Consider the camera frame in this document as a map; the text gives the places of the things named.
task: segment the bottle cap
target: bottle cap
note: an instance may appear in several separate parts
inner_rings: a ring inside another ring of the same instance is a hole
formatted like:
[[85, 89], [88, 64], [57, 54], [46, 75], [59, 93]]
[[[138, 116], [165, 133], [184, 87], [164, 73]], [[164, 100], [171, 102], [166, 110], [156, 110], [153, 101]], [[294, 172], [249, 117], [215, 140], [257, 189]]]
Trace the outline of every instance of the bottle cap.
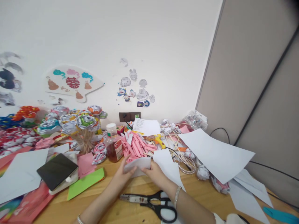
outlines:
[[116, 124], [115, 123], [110, 123], [106, 125], [106, 130], [109, 131], [113, 131], [116, 130]]

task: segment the electrical outlet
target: electrical outlet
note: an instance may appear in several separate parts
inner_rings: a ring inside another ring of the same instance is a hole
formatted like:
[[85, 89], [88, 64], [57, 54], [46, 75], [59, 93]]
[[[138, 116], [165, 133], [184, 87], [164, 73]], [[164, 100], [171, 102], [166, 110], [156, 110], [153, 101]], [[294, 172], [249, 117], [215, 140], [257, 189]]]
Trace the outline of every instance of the electrical outlet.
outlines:
[[135, 118], [141, 118], [141, 112], [131, 112], [131, 121], [134, 121]]
[[119, 112], [119, 121], [120, 122], [131, 121], [131, 113], [130, 112]]

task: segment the green paper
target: green paper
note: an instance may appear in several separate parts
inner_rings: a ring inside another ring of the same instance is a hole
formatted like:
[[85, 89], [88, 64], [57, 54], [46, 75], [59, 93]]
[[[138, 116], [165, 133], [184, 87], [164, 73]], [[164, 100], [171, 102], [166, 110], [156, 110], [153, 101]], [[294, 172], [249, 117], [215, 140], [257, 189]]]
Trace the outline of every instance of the green paper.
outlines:
[[101, 168], [73, 183], [69, 187], [68, 201], [104, 178], [104, 168]]

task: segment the right hand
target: right hand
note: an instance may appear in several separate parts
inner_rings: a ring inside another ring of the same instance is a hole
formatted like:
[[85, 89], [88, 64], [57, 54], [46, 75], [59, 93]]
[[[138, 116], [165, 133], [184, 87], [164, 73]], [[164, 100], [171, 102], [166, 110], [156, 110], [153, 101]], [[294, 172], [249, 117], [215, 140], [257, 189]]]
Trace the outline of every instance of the right hand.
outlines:
[[158, 163], [151, 161], [150, 162], [150, 170], [147, 168], [143, 168], [142, 172], [148, 175], [149, 178], [160, 188], [163, 189], [166, 183], [169, 181], [167, 176], [163, 173]]

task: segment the glass bottle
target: glass bottle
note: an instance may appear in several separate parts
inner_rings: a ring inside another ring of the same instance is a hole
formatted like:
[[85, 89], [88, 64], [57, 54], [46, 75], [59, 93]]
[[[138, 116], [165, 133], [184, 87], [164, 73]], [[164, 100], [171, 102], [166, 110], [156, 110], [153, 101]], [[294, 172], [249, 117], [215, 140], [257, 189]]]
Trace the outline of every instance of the glass bottle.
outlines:
[[122, 153], [122, 145], [121, 138], [117, 134], [116, 124], [111, 123], [106, 126], [107, 130], [107, 138], [105, 140], [105, 146], [107, 150], [107, 157], [111, 162], [118, 162], [123, 153]]

